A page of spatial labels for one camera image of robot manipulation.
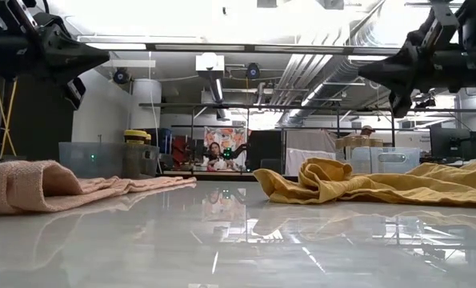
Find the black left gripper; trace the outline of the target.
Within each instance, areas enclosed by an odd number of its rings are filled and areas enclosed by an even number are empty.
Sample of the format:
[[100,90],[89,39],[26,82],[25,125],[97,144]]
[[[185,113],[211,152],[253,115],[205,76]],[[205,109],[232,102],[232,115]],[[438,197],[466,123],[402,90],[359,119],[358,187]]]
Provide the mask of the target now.
[[78,110],[86,92],[78,76],[108,62],[110,55],[75,40],[53,14],[41,13],[40,40],[39,24],[30,12],[36,5],[36,0],[0,0],[0,75],[45,78],[47,71],[57,84],[66,84],[64,98]]

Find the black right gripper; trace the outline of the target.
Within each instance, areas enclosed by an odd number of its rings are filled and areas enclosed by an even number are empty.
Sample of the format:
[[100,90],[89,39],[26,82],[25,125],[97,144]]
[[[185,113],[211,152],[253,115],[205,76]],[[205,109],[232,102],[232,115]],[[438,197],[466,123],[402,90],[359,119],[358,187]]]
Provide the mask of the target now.
[[426,88],[445,87],[456,92],[476,87],[476,0],[464,0],[456,11],[450,8],[451,1],[430,0],[427,32],[409,32],[396,55],[358,69],[360,77],[391,90],[394,118],[407,115],[414,90],[425,93]]

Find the black background panel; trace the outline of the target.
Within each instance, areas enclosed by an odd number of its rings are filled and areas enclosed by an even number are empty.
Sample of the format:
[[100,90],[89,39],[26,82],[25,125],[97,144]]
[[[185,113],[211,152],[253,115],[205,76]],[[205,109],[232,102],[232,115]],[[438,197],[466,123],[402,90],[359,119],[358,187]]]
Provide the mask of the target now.
[[72,137],[74,111],[63,98],[62,90],[50,82],[28,75],[13,84],[0,78],[0,93],[4,106],[12,106],[10,137],[13,147],[6,144],[6,154],[16,152],[29,161],[59,160],[58,144]]

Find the clear plastic bin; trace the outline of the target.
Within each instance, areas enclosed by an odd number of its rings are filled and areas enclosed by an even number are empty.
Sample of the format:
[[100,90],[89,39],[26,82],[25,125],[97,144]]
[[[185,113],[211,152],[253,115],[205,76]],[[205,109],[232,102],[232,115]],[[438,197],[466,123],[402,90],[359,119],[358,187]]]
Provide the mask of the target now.
[[419,148],[357,147],[348,163],[355,174],[404,174],[420,164]]
[[59,162],[78,178],[154,178],[159,149],[136,143],[60,142]]

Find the yellow stand legs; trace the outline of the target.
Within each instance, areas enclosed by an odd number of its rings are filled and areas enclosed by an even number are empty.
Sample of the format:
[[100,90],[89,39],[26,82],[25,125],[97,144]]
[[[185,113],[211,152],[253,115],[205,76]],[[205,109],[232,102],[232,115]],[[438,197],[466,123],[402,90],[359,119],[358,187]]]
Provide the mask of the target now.
[[0,148],[0,160],[3,159],[6,146],[10,146],[10,152],[12,156],[16,156],[17,152],[15,150],[11,135],[10,135],[10,123],[11,123],[11,116],[13,112],[13,106],[14,106],[14,98],[16,95],[17,91],[17,86],[18,86],[18,80],[15,79],[12,81],[12,90],[10,93],[10,101],[7,110],[4,110],[4,97],[2,96],[2,92],[0,91],[0,115],[2,118],[3,122],[3,136],[2,136],[2,144]]

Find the white round column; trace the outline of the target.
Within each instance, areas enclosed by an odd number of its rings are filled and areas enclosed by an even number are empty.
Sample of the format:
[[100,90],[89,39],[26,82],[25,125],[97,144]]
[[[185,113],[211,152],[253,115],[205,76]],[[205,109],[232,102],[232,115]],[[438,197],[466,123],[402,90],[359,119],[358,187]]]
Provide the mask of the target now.
[[160,124],[162,84],[148,78],[135,79],[130,104],[130,128],[152,129]]

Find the black background monitor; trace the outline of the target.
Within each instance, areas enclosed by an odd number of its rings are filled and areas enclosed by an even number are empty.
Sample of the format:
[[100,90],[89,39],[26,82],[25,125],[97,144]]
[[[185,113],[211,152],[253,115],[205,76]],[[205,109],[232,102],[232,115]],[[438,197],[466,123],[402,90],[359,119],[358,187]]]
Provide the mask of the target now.
[[476,159],[476,131],[432,127],[430,152],[436,159]]

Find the mustard yellow cloth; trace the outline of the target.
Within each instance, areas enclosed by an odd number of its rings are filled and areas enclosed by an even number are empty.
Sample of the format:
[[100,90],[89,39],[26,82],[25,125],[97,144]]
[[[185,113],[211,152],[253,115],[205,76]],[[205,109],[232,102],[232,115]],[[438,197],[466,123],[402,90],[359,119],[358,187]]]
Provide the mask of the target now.
[[259,169],[254,172],[269,200],[289,204],[336,201],[476,207],[476,162],[462,167],[423,163],[404,174],[356,174],[351,165],[309,158],[298,180]]

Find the white hanging cloth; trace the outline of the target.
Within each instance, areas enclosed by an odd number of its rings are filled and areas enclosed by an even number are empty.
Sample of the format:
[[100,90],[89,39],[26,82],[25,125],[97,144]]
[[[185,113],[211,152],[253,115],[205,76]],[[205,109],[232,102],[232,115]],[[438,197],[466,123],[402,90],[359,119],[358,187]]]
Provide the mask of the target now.
[[335,160],[335,137],[327,130],[288,130],[285,174],[297,176],[301,165],[308,158]]

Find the pink folded towel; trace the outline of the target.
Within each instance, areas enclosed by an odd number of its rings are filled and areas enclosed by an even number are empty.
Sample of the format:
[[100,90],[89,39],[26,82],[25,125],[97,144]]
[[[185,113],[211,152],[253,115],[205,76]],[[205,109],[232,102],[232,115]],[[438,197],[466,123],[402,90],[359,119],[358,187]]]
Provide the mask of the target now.
[[196,186],[195,178],[80,179],[55,161],[0,162],[0,214],[56,213],[106,198]]

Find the white ceiling box device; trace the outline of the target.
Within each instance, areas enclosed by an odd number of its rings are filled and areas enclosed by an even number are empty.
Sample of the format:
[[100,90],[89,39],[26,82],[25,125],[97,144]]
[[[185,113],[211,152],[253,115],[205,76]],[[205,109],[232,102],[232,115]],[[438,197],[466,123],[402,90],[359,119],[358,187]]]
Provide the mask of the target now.
[[195,59],[195,69],[197,72],[224,71],[224,56],[213,52],[205,52],[197,55]]

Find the long ceiling light fixture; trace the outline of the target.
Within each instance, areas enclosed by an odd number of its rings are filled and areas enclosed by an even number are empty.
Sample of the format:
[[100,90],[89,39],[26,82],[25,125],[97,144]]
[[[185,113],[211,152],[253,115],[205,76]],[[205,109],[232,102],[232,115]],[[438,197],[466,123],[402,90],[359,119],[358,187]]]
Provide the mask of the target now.
[[208,43],[160,42],[152,37],[80,35],[79,42],[100,50],[150,51],[150,52],[219,52],[242,54],[331,54],[359,56],[391,56],[399,51],[387,46],[302,46],[296,44],[242,44],[242,43]]

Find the floral poster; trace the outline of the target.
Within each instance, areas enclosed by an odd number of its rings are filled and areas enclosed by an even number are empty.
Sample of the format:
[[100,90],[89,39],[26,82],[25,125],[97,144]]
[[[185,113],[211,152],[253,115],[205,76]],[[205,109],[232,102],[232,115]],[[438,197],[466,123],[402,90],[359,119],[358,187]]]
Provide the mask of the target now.
[[206,127],[204,132],[203,166],[206,168],[209,156],[209,145],[216,142],[221,147],[229,168],[221,172],[244,171],[246,168],[246,130],[244,128],[216,128]]

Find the white glossy table mat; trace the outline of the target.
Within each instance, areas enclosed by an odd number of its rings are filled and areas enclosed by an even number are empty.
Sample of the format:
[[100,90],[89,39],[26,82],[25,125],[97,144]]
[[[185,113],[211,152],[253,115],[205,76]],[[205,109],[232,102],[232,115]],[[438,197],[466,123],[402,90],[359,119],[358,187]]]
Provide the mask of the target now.
[[476,209],[199,182],[0,217],[0,288],[476,288]]

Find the silver ceiling duct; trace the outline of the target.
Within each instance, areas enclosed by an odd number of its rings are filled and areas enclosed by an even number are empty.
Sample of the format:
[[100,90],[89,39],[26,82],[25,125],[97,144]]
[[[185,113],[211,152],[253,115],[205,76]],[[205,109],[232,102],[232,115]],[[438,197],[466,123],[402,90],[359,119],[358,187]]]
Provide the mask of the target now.
[[361,66],[383,60],[385,56],[332,56],[318,74],[314,87],[304,96],[301,106],[324,106],[333,102],[358,78]]

